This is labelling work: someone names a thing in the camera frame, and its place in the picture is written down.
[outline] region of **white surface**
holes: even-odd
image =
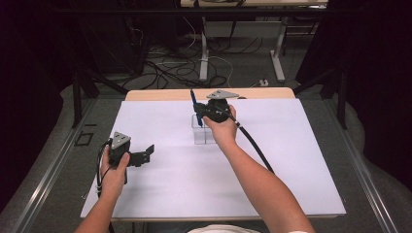
[[[308,216],[346,214],[297,99],[230,100],[237,119],[255,139],[277,176],[291,189]],[[115,131],[131,136],[130,151],[154,144],[151,162],[129,167],[128,184],[113,218],[245,218],[257,217],[226,158],[216,144],[195,145],[191,101],[124,101]],[[238,144],[263,164],[238,131]],[[95,181],[81,217],[97,201]]]

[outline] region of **desk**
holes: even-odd
[[[194,0],[181,0],[182,7],[193,8]],[[234,3],[213,3],[199,0],[199,7],[235,7]],[[298,7],[298,6],[314,6],[324,5],[327,0],[247,0],[242,4],[242,7]],[[207,50],[208,37],[230,37],[230,21],[206,21],[203,18],[204,33],[202,36],[202,59],[200,65],[199,79],[207,80],[207,67],[209,51]],[[278,82],[285,81],[285,75],[282,70],[282,65],[279,60],[280,50],[286,33],[288,18],[282,17],[281,21],[238,21],[232,37],[266,37],[275,38],[275,50],[270,51],[270,56],[275,69]]]
[[[344,215],[345,209],[309,122],[292,91],[288,88],[226,90],[248,98],[228,99],[228,102],[236,107],[238,120],[290,187],[305,214]],[[199,102],[204,102],[213,91],[194,90]],[[260,219],[219,147],[194,144],[192,114],[188,89],[136,90],[127,94],[111,135],[119,131],[131,136],[132,152],[151,144],[155,149],[150,163],[127,169],[128,184],[115,207],[113,220]],[[239,134],[237,141],[261,163],[243,135]],[[97,201],[94,192],[95,181],[81,217]]]

